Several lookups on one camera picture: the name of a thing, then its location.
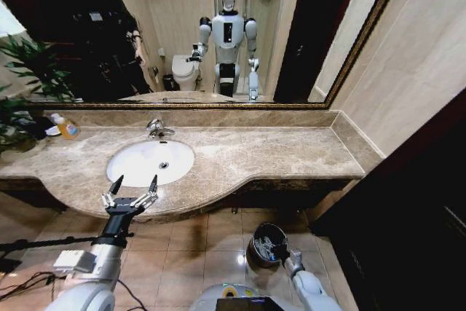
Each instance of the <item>potted plant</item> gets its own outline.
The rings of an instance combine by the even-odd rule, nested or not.
[[[22,38],[20,42],[12,36],[8,38],[9,43],[1,46],[0,51],[14,58],[15,61],[9,62],[5,67],[20,78],[35,78],[26,83],[26,85],[33,85],[31,93],[53,98],[59,102],[69,102],[74,99],[65,81],[70,73],[58,68],[55,54],[48,50],[50,45],[44,42],[29,41],[26,38]]]
[[[0,93],[9,85],[0,87]],[[36,139],[24,128],[34,123],[26,111],[22,98],[0,99],[0,153],[7,149],[25,152],[36,145]]]

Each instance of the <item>orange soap bottle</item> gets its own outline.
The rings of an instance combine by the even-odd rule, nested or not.
[[[63,118],[61,115],[58,113],[52,114],[52,119],[53,122],[57,125],[58,129],[61,132],[61,135],[67,139],[67,140],[73,140],[76,138],[79,134],[79,128],[67,120],[66,118]]]

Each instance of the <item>white sink basin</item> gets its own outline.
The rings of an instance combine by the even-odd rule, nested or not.
[[[185,176],[194,164],[194,152],[181,142],[145,141],[115,154],[107,176],[115,182],[124,175],[122,186],[149,187],[155,174],[157,184],[165,185]]]

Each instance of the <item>trash can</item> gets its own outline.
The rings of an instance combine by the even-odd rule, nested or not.
[[[277,225],[264,222],[257,227],[249,241],[247,257],[259,267],[278,265],[280,258],[272,252],[277,245],[288,245],[288,238]]]
[[[165,91],[180,90],[180,86],[175,82],[172,74],[165,74],[162,78]]]

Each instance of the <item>chrome faucet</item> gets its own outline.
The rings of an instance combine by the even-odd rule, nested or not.
[[[162,121],[158,119],[151,120],[147,124],[146,130],[149,132],[149,138],[156,138],[157,136],[162,137],[175,134],[174,130],[164,127]]]

